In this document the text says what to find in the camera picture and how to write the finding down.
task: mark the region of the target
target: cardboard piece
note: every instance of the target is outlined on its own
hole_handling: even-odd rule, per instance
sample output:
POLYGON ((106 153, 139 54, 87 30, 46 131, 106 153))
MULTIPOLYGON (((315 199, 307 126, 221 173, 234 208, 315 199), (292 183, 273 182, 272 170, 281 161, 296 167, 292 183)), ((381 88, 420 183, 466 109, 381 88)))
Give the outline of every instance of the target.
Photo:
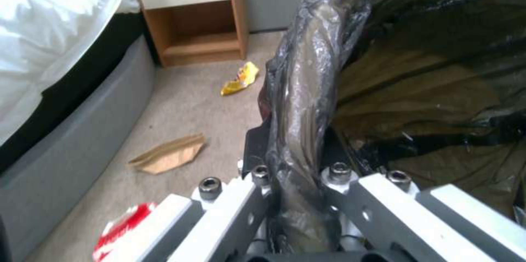
POLYGON ((128 166, 159 174, 192 161, 205 144, 202 133, 164 143, 128 162, 128 166))

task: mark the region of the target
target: silver cylinder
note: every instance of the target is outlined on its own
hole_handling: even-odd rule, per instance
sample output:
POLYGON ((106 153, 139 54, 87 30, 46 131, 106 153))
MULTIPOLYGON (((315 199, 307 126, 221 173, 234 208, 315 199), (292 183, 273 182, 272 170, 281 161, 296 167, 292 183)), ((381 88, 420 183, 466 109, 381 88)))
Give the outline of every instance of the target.
POLYGON ((351 179, 351 168, 346 163, 335 162, 329 168, 329 178, 334 183, 347 183, 351 179))
POLYGON ((215 176, 209 176, 199 183, 199 195, 204 200, 215 200, 221 192, 221 180, 215 176))
POLYGON ((268 174, 268 167, 265 165, 259 165, 253 168, 252 172, 252 181, 260 186, 268 186, 269 181, 269 174, 268 174))
POLYGON ((411 176, 400 170, 391 170, 387 172, 386 177, 391 183, 397 185, 403 191, 409 191, 411 186, 411 176))

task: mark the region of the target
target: hole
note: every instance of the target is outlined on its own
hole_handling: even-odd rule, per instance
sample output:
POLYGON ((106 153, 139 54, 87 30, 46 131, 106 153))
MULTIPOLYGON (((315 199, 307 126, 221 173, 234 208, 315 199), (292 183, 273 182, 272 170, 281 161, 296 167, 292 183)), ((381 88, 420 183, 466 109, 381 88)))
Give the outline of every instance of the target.
POLYGON ((248 214, 248 226, 252 225, 252 223, 254 223, 254 214, 249 213, 248 214))
POLYGON ((378 254, 366 254, 365 256, 363 256, 360 260, 361 262, 387 262, 387 260, 385 260, 385 258, 383 258, 382 256, 378 255, 378 254))
POLYGON ((258 174, 266 173, 267 172, 267 167, 266 166, 258 166, 258 167, 256 167, 256 172, 258 174))
POLYGON ((343 162, 337 162, 334 165, 332 165, 332 168, 334 168, 334 170, 337 170, 339 172, 343 172, 344 170, 347 169, 347 165, 343 162))
POLYGON ((362 216, 365 221, 370 222, 372 220, 372 211, 367 208, 367 206, 364 206, 362 209, 362 216))
POLYGON ((263 257, 252 257, 250 258, 250 260, 248 260, 248 262, 270 262, 270 261, 263 257))
POLYGON ((406 174, 404 174, 403 172, 399 172, 398 170, 393 170, 391 172, 391 176, 392 176, 393 179, 397 179, 397 180, 406 180, 407 179, 406 174))
POLYGON ((210 188, 210 187, 212 187, 214 185, 217 185, 216 180, 214 180, 214 179, 206 179, 203 182, 203 186, 208 187, 208 188, 210 188))

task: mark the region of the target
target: wooden bedside table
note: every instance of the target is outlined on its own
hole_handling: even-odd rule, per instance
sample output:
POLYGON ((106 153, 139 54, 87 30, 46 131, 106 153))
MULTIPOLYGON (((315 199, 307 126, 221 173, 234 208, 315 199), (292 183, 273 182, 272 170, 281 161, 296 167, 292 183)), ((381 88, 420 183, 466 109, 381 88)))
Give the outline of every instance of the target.
POLYGON ((244 59, 244 0, 139 0, 164 67, 244 59))

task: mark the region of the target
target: black plastic bag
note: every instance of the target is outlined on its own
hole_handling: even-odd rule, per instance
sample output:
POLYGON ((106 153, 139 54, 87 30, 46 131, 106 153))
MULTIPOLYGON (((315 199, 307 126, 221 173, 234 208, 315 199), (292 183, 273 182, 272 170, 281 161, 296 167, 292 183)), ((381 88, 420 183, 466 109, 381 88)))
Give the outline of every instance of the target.
MULTIPOLYGON (((509 203, 524 174, 520 155, 526 150, 525 3, 302 0, 265 79, 272 117, 266 160, 280 193, 282 251, 337 246, 338 226, 318 178, 323 134, 334 117, 362 173, 386 165, 419 180, 452 167, 433 170, 428 158, 419 160, 423 155, 436 153, 437 162, 456 158, 458 166, 483 153, 486 169, 468 167, 465 175, 486 172, 467 186, 487 183, 506 195, 504 204, 490 204, 509 203)), ((471 192, 479 198, 489 193, 471 192)))

